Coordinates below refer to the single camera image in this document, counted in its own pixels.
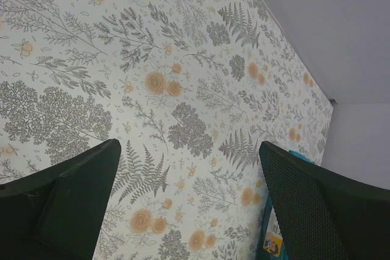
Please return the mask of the teal t shirt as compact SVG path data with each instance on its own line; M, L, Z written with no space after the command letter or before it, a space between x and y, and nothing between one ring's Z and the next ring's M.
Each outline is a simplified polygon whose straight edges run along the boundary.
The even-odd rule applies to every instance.
M271 195L268 194L261 222L256 259L289 259L275 215Z

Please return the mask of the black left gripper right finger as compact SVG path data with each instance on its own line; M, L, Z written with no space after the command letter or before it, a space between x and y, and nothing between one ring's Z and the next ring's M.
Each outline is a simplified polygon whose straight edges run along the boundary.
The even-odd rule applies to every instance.
M289 259L389 259L389 190L269 141L259 155Z

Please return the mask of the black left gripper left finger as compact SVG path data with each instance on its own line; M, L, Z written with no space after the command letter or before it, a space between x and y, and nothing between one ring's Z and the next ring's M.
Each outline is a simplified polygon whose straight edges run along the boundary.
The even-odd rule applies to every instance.
M117 139L1 185L1 259L92 259L121 155Z

